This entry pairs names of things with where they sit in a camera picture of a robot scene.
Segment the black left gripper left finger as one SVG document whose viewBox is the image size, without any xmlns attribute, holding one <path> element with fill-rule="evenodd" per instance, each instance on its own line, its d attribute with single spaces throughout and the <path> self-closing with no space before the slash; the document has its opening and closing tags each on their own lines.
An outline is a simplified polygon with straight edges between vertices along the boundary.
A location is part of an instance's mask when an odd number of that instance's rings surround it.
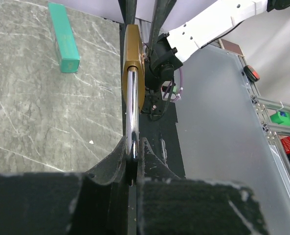
<svg viewBox="0 0 290 235">
<path fill-rule="evenodd" d="M 86 225 L 96 235 L 128 233 L 129 183 L 125 138 L 96 166 L 87 171 L 83 183 Z"/>
</svg>

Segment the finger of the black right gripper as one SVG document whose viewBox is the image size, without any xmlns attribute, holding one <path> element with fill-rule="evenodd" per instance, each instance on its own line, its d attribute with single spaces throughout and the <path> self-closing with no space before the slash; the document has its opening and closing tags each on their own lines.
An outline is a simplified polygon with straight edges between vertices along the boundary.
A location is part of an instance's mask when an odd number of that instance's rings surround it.
<svg viewBox="0 0 290 235">
<path fill-rule="evenodd" d="M 137 0 L 125 0 L 125 24 L 134 24 Z"/>
<path fill-rule="evenodd" d="M 177 0 L 155 0 L 153 18 L 151 22 L 148 53 L 147 57 L 150 58 L 153 54 L 154 48 L 158 41 L 159 32 L 175 6 Z"/>
</svg>

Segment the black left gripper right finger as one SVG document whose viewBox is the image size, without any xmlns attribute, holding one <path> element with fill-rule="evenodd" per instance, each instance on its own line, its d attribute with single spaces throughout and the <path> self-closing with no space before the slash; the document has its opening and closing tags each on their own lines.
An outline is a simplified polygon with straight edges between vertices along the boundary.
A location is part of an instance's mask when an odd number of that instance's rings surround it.
<svg viewBox="0 0 290 235">
<path fill-rule="evenodd" d="M 180 201 L 183 181 L 175 175 L 142 138 L 137 167 L 137 234 L 180 235 Z"/>
</svg>

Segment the large brass padlock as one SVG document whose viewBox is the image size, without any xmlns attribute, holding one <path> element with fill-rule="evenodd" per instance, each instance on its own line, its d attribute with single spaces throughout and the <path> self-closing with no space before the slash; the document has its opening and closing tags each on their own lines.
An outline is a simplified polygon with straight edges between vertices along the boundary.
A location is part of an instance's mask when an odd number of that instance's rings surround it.
<svg viewBox="0 0 290 235">
<path fill-rule="evenodd" d="M 145 97 L 145 65 L 139 27 L 129 24 L 124 38 L 122 91 L 126 102 L 126 154 L 136 162 L 139 153 L 139 113 Z"/>
</svg>

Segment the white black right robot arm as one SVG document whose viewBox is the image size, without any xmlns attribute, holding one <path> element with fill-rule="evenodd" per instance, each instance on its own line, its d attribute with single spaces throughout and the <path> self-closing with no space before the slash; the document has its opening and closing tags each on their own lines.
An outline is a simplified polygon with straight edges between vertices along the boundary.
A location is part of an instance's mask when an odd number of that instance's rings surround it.
<svg viewBox="0 0 290 235">
<path fill-rule="evenodd" d="M 139 27 L 135 24 L 137 2 L 119 1 L 125 24 L 123 80 L 128 80 L 130 69 L 137 72 L 135 88 L 140 92 L 156 92 L 194 52 L 253 16 L 290 7 L 290 0 L 217 0 L 181 26 L 161 34 L 175 4 L 174 0 L 155 1 L 147 52 L 143 53 Z"/>
</svg>

